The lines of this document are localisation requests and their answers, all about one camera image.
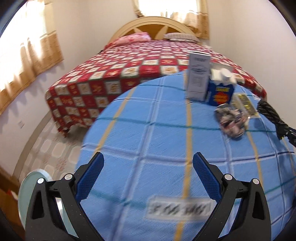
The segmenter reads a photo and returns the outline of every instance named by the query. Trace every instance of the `white box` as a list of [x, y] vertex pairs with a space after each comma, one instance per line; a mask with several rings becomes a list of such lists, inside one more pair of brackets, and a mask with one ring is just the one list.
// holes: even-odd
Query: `white box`
[[210, 76], [211, 55], [200, 51], [189, 52], [186, 98], [204, 101]]

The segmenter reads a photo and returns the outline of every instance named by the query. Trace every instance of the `checkered pillowcase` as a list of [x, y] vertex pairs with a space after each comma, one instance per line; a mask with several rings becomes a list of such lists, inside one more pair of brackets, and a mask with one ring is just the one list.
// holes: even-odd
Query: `checkered pillowcase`
[[198, 44], [198, 42], [196, 42], [194, 40], [190, 40], [190, 39], [168, 39], [168, 40], [173, 41], [173, 42], [186, 42], [186, 43]]
[[195, 42], [200, 42], [200, 40], [191, 34], [183, 34], [183, 33], [169, 33], [163, 36], [164, 39], [186, 39], [186, 40], [193, 40]]

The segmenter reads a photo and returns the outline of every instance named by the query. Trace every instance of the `pillow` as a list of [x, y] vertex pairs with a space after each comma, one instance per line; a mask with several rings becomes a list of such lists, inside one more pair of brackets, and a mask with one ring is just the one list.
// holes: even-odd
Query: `pillow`
[[196, 42], [194, 40], [190, 40], [190, 39], [168, 39], [169, 41], [173, 41], [173, 42], [188, 42], [188, 43], [195, 43], [198, 44], [199, 42]]
[[151, 37], [149, 36], [148, 33], [139, 33], [139, 34], [131, 34], [128, 36], [123, 36], [115, 40], [113, 43], [116, 46], [120, 46], [120, 45], [135, 43], [135, 42], [150, 42], [150, 41], [151, 41]]
[[200, 40], [191, 34], [183, 34], [183, 33], [169, 33], [163, 36], [164, 39], [186, 39], [186, 40], [193, 40], [195, 42], [199, 42]]

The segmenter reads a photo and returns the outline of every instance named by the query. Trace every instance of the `wooden headboard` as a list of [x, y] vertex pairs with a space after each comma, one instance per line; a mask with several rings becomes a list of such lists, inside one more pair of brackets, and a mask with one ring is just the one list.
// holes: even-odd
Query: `wooden headboard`
[[164, 17], [142, 17], [133, 20], [121, 27], [110, 39], [109, 43], [122, 36], [134, 33], [148, 32], [152, 39], [163, 39], [167, 33], [194, 33], [182, 23]]

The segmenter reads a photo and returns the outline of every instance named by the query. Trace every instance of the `bed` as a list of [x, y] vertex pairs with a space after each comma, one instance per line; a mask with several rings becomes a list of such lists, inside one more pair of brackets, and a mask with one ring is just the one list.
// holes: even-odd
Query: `bed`
[[133, 33], [148, 32], [153, 41], [105, 49], [64, 75], [46, 91], [46, 101], [59, 132], [90, 127], [107, 105], [140, 83], [186, 70], [188, 51], [205, 51], [211, 61], [234, 67], [240, 85], [260, 98], [266, 91], [253, 76], [230, 59], [202, 45], [163, 40], [166, 33], [194, 33], [183, 24], [163, 17], [143, 17], [119, 29], [109, 43]]

